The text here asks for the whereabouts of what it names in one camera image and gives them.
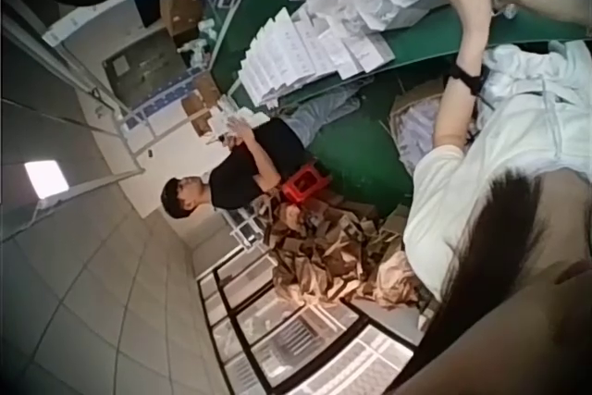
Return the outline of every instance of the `green table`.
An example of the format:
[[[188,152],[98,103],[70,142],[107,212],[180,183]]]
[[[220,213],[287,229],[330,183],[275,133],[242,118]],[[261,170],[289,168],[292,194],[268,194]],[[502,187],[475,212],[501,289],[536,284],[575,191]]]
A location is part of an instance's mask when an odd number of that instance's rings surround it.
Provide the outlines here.
[[[212,67],[212,74],[220,90],[231,90],[232,98],[239,106],[253,108],[249,95],[237,81],[237,71],[241,67],[241,60],[251,39],[267,19],[274,16],[282,7],[286,6],[291,12],[299,5],[288,0],[242,0],[240,3]],[[449,6],[434,10],[409,29],[383,33],[396,58],[376,72],[454,54],[458,51],[461,35],[461,24]],[[489,44],[493,46],[502,43],[566,41],[585,37],[586,30],[583,27],[543,19],[520,11],[513,20],[503,17],[494,19]],[[362,73],[348,80],[342,80],[337,74],[328,76],[282,97],[280,106],[297,104],[364,76],[368,74]]]

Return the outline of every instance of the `light fixture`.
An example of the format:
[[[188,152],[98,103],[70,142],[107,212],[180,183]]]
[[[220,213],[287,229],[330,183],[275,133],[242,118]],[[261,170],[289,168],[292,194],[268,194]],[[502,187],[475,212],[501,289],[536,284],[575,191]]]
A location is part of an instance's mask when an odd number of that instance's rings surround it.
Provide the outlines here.
[[[68,182],[56,161],[27,162],[25,169],[39,199],[69,190]]]

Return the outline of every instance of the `white wall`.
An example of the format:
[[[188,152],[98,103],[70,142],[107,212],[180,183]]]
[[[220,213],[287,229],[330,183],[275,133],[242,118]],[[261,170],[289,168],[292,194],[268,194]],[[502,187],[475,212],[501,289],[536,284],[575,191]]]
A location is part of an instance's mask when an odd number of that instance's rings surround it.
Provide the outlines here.
[[[85,25],[68,38],[66,46],[108,87],[103,61],[160,28],[160,21],[148,29],[144,28],[133,0],[129,0]],[[89,123],[106,130],[115,130],[112,119],[105,110],[101,116],[97,116],[98,106],[94,100],[84,93],[79,93],[79,101]],[[186,116],[180,102],[176,102],[152,115],[150,122],[155,132],[162,134]],[[103,134],[97,133],[94,137],[114,173],[134,168],[130,151],[124,143]],[[144,126],[129,131],[127,137],[132,150],[143,146],[151,139],[148,129]],[[146,172],[139,177],[126,180],[121,183],[121,187],[140,216],[147,217],[160,206],[160,191],[169,178],[201,176],[227,155],[228,151],[221,144],[206,145],[204,139],[197,136],[191,124],[187,124],[152,147],[152,157],[149,157],[148,153],[142,154],[138,161]],[[212,214],[211,208],[203,208],[183,224],[172,223],[171,226],[189,245],[195,245],[193,238],[196,236],[196,230],[199,231],[197,226]]]

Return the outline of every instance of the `glass window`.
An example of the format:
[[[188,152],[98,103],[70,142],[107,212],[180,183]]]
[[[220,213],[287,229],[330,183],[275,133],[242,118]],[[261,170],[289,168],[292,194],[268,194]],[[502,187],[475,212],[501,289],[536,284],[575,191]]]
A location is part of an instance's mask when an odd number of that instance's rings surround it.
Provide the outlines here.
[[[238,254],[234,259],[230,260],[228,264],[220,267],[218,270],[218,275],[220,276],[220,281],[224,286],[225,283],[228,283],[231,279],[236,277],[240,272],[242,272],[245,268],[252,265],[258,258],[263,255],[263,252],[259,249],[252,249],[250,251],[243,251]]]
[[[345,350],[296,388],[292,395],[383,393],[412,354],[375,327],[367,327]]]
[[[267,256],[264,256],[253,265],[247,267],[244,273],[233,279],[225,288],[224,293],[228,298],[231,307],[236,307],[273,277],[274,263]]]
[[[244,353],[226,364],[230,385],[236,395],[265,395],[265,391]]]
[[[200,280],[200,289],[202,289],[202,296],[205,300],[216,293],[216,282],[214,281],[214,277],[208,275]]]
[[[253,344],[284,319],[298,310],[295,302],[280,299],[275,290],[270,290],[237,317],[244,336]]]
[[[270,384],[276,386],[309,363],[346,328],[330,325],[316,308],[307,307],[254,346],[253,354]]]
[[[218,353],[224,363],[241,352],[241,344],[228,319],[218,324],[213,333]]]
[[[226,316],[226,309],[218,292],[205,300],[205,311],[207,312],[207,319],[210,321],[210,326],[213,326]]]

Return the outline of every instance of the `black hair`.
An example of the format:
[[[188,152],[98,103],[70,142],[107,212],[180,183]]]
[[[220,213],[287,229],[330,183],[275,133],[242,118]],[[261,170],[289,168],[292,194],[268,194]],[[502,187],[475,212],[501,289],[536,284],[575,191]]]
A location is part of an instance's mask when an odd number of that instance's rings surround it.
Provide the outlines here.
[[[165,207],[165,211],[175,219],[188,217],[192,213],[192,210],[185,210],[181,206],[181,201],[179,200],[179,184],[180,180],[177,178],[169,179],[160,195],[160,202]]]
[[[542,234],[537,225],[540,194],[540,179],[507,172],[493,181],[461,249],[459,266],[449,271],[440,309],[388,390],[415,376],[512,293]]]

